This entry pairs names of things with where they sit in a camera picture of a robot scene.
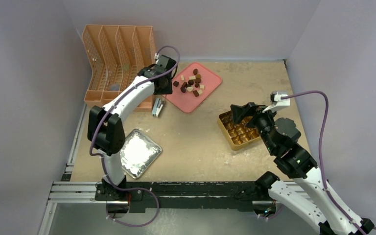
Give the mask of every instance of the white wall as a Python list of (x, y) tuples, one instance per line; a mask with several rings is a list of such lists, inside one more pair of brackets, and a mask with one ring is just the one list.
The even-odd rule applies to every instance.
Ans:
[(153, 25), (157, 46), (183, 59), (288, 57), (320, 0), (63, 0), (81, 35), (86, 24)]
[(38, 232), (90, 79), (61, 0), (0, 0), (0, 235)]
[[(376, 1), (321, 1), (289, 57), (288, 71), (295, 93), (318, 89), (329, 95), (327, 178), (376, 225)], [(317, 158), (324, 101), (312, 95), (297, 102)]]

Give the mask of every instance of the aluminum foil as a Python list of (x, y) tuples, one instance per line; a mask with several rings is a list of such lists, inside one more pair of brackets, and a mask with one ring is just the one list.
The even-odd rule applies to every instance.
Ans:
[(139, 129), (131, 131), (120, 150), (123, 170), (132, 178), (142, 176), (145, 170), (161, 154), (162, 148)]

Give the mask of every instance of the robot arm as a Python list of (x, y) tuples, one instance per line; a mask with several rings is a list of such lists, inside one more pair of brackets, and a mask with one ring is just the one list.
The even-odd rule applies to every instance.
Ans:
[[(143, 68), (132, 84), (118, 97), (102, 108), (94, 106), (90, 110), (87, 139), (91, 141), (95, 136), (94, 148), (105, 159), (106, 173), (113, 184), (119, 185), (125, 178), (118, 154), (126, 139), (123, 122), (150, 95), (172, 94), (171, 74), (161, 74), (173, 68), (175, 64), (176, 61), (167, 56), (158, 56), (156, 63)], [(104, 119), (104, 125), (101, 125), (97, 132), (97, 126), (105, 115), (107, 117)]]
[[(287, 190), (283, 181), (271, 172), (267, 172), (257, 180), (257, 183), (268, 189), (269, 196), (282, 202), (297, 215), (308, 222), (311, 227), (321, 234), (350, 235), (360, 234), (356, 223), (365, 233), (369, 233), (374, 225), (369, 219), (364, 219), (354, 213), (327, 184), (324, 189), (321, 171), (312, 156), (297, 141), (301, 133), (297, 130), (294, 121), (288, 118), (279, 118), (274, 121), (276, 111), (289, 106), (289, 99), (285, 92), (271, 94), (272, 105), (256, 105), (248, 103), (244, 106), (231, 105), (234, 124), (240, 123), (246, 116), (252, 119), (246, 125), (248, 128), (257, 128), (270, 155), (275, 156), (277, 167), (290, 179), (295, 181), (313, 200), (309, 201), (296, 195), (296, 192)], [(331, 193), (335, 201), (353, 218), (349, 221), (328, 197)]]

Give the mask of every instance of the pink tray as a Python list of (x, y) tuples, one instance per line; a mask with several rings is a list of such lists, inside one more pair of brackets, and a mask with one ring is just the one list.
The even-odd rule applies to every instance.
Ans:
[[(181, 84), (183, 83), (181, 81), (181, 75), (184, 76), (185, 81), (188, 81), (190, 76), (194, 76), (194, 74), (192, 73), (194, 69), (198, 69), (198, 73), (201, 75), (200, 85), (205, 85), (205, 88), (202, 89), (203, 93), (198, 97), (195, 97), (192, 92), (187, 91), (186, 93), (182, 93), (181, 91)], [(202, 101), (204, 101), (204, 99), (207, 98), (207, 96), (209, 96), (211, 92), (213, 92), (215, 88), (218, 87), (218, 85), (221, 84), (221, 77), (211, 72), (203, 65), (194, 62), (188, 65), (188, 67), (186, 67), (182, 72), (177, 74), (172, 82), (174, 81), (178, 81), (179, 85), (178, 87), (172, 85), (173, 92), (172, 94), (167, 95), (166, 99), (173, 103), (180, 110), (182, 110), (182, 112), (190, 113), (194, 111), (194, 109)]]

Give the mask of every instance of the wooden table surface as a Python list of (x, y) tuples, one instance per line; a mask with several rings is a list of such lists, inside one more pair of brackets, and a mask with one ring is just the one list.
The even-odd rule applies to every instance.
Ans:
[[(188, 62), (178, 66), (182, 71)], [(270, 104), (272, 91), (292, 94), (283, 61), (279, 62), (201, 62), (218, 74), (223, 82), (193, 112), (186, 114), (167, 102), (160, 118), (150, 113), (132, 113), (124, 123), (128, 134), (143, 130), (163, 151), (138, 181), (254, 181), (266, 171), (282, 180), (283, 175), (259, 141), (233, 151), (217, 125), (218, 115), (230, 110), (231, 104), (248, 102)], [(275, 118), (295, 121), (302, 136), (299, 144), (309, 150), (296, 102), (278, 112)], [(71, 181), (97, 182), (103, 176), (98, 157), (89, 155), (87, 120), (84, 122)]]

